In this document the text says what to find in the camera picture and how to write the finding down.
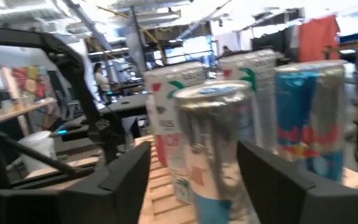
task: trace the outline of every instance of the blue light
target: blue light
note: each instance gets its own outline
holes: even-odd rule
[[[58,131],[57,133],[58,133],[58,134],[66,134],[66,133],[67,133],[67,130],[61,130],[61,131]]]

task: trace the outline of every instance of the red bull logo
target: red bull logo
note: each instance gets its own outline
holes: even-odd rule
[[[292,145],[282,146],[284,150],[291,154],[296,154],[300,157],[316,157],[319,153],[308,149],[310,144],[333,144],[337,141],[339,134],[339,127],[333,126],[328,133],[320,134],[313,128],[304,127],[298,129],[293,127],[291,131],[286,131],[282,128],[278,129],[278,137],[281,140],[292,142]]]

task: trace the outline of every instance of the wooden table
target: wooden table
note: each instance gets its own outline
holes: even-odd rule
[[[154,142],[152,136],[135,139],[135,145],[144,141]],[[349,169],[344,172],[344,185],[358,189],[358,173]],[[178,201],[173,194],[169,169],[157,159],[153,146],[149,184],[145,194],[139,224],[196,224],[193,205]]]

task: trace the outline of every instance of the black metal frame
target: black metal frame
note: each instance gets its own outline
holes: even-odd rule
[[[13,47],[30,47],[43,50],[48,58],[58,67],[62,75],[70,82],[74,94],[78,98],[89,123],[89,138],[104,151],[105,163],[110,163],[117,158],[117,147],[112,141],[114,133],[109,128],[109,122],[104,120],[94,104],[94,98],[90,93],[85,79],[83,59],[71,47],[60,39],[49,33],[38,33],[23,30],[0,28],[0,45]],[[93,172],[94,169],[73,169],[69,165],[54,161],[28,147],[22,146],[16,141],[9,139],[0,132],[0,141],[8,142],[14,146],[13,150],[43,162],[56,170],[58,173],[44,175],[34,179],[24,180],[12,184],[9,181],[6,170],[4,155],[0,150],[0,189],[28,189],[45,187],[58,184],[70,179],[84,177]]]

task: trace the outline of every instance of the wooden shelf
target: wooden shelf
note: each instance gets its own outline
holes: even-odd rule
[[[12,113],[0,115],[0,122],[3,122],[3,121],[6,121],[6,120],[9,120],[9,119],[18,117],[20,115],[23,115],[23,114],[28,113],[30,111],[33,111],[33,110],[39,109],[41,107],[47,106],[47,105],[49,105],[51,103],[54,103],[54,102],[56,102],[56,100],[53,99],[53,98],[46,98],[46,99],[37,101],[31,106],[23,107],[21,110],[17,110],[17,111],[13,111]]]
[[[144,141],[152,142],[153,146],[149,184],[139,224],[197,224],[194,206],[175,198],[169,169],[161,165],[157,159],[153,136],[137,138],[135,145]],[[358,189],[358,173],[345,168],[344,185]]]

